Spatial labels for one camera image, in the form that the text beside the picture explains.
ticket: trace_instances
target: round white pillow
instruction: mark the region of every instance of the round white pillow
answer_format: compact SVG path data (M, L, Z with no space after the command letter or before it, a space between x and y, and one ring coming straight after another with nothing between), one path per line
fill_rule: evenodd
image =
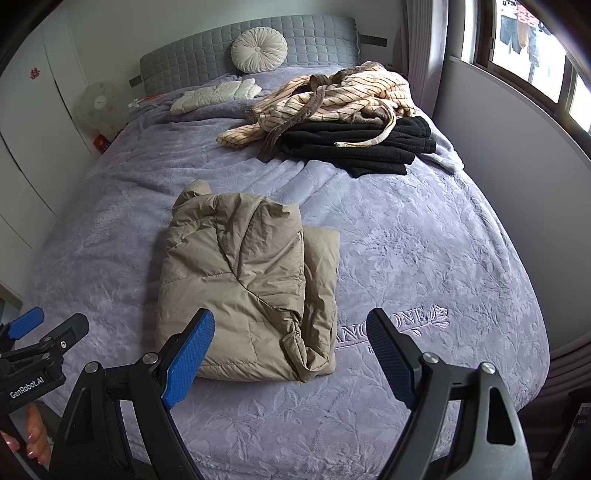
M269 27L245 31L232 43L232 62L242 72L258 73L276 69L287 57L287 42Z

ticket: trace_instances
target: wardrobe door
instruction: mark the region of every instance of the wardrobe door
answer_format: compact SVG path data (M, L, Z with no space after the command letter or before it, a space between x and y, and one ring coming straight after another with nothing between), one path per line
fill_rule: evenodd
M0 286L18 300L55 221L0 139Z
M23 42L0 76L0 134L18 167L59 214L92 164L56 86L41 28Z

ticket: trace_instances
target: black folded clothing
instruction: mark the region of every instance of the black folded clothing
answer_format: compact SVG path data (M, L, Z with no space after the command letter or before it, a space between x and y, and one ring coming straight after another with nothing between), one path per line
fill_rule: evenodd
M388 137L371 147L335 147L335 142L362 142L377 137L382 129L372 124L304 122L287 129L277 148L291 157L322 160L357 178L368 173L406 175L416 154L434 153L427 121L419 116L402 117Z

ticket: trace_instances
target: blue gripper pad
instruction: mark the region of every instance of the blue gripper pad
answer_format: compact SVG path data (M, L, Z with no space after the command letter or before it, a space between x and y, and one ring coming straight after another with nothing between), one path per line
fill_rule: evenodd
M382 367L394 397L404 402L407 408L412 408L414 404L413 373L404 361L396 342L386 332L373 312L368 314L366 328L369 343L378 358L379 366Z
M16 320L13 320L8 326L8 338L11 340L20 340L31 330L41 325L44 318L43 310L40 307L29 310Z
M167 408L173 408L187 396L212 342L214 331L213 313L207 311L168 368L166 388L162 394L162 402Z

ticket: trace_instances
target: white wardrobe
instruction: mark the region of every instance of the white wardrobe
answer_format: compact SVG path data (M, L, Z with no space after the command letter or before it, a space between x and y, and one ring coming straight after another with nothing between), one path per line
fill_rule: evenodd
M18 303L56 218L98 157L70 111L86 86L56 10L0 76L0 297Z

